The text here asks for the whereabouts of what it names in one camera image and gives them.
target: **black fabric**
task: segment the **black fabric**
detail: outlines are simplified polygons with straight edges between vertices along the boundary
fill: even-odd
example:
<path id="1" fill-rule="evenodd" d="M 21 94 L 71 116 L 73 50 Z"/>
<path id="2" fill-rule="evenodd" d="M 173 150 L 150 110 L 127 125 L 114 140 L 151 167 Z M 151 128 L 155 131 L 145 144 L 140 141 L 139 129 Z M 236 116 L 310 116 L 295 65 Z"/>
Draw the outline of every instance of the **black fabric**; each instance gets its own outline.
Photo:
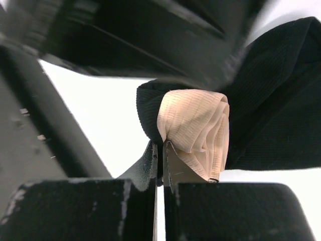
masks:
<path id="1" fill-rule="evenodd" d="M 137 89 L 147 136 L 159 142 L 156 119 L 167 84 Z M 233 83 L 217 90 L 230 103 L 227 169 L 321 166 L 321 24 L 304 18 L 254 41 Z"/>

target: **beige fabric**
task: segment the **beige fabric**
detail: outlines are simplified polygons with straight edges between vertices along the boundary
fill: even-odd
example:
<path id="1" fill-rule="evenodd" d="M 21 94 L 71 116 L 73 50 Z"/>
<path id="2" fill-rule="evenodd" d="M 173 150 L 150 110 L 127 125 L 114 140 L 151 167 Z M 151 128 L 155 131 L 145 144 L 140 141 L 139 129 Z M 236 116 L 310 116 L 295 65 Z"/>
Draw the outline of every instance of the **beige fabric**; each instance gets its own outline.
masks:
<path id="1" fill-rule="evenodd" d="M 228 152 L 229 111 L 227 97 L 221 93 L 169 91 L 160 104 L 158 131 L 198 175 L 207 181 L 219 180 Z"/>

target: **white surface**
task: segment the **white surface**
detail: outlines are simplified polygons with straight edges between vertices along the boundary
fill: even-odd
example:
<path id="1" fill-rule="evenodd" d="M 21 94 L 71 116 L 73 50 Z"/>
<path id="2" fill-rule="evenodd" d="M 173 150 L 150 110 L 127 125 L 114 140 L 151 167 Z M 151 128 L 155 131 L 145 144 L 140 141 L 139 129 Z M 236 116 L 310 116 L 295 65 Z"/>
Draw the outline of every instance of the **white surface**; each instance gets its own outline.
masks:
<path id="1" fill-rule="evenodd" d="M 250 37 L 300 17 L 321 16 L 321 1 L 281 0 L 272 6 Z M 66 105 L 113 176 L 130 167 L 144 152 L 148 138 L 143 133 L 135 108 L 135 89 L 145 80 L 92 78 L 41 62 Z M 128 142 L 128 149 L 121 145 Z M 285 183 L 297 194 L 318 240 L 321 231 L 319 184 L 321 169 L 277 172 L 226 171 L 222 181 Z M 158 240 L 165 241 L 163 190 L 158 190 Z"/>

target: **folded fabric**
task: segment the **folded fabric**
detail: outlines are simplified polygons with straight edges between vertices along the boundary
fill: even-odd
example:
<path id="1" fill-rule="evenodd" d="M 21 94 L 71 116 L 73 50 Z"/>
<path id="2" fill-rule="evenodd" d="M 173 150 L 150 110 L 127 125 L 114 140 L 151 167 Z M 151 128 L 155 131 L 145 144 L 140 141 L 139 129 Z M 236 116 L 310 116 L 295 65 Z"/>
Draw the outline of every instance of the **folded fabric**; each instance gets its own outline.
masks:
<path id="1" fill-rule="evenodd" d="M 178 157 L 207 181 L 219 180 L 229 145 L 229 105 L 220 93 L 189 89 L 166 93 L 157 128 Z"/>
<path id="2" fill-rule="evenodd" d="M 136 104 L 145 133 L 162 145 L 157 128 L 162 99 L 170 90 L 188 88 L 160 82 L 141 85 Z M 226 95 L 230 105 L 226 169 L 321 166 L 321 24 L 316 18 L 260 36 L 233 83 L 213 91 Z"/>

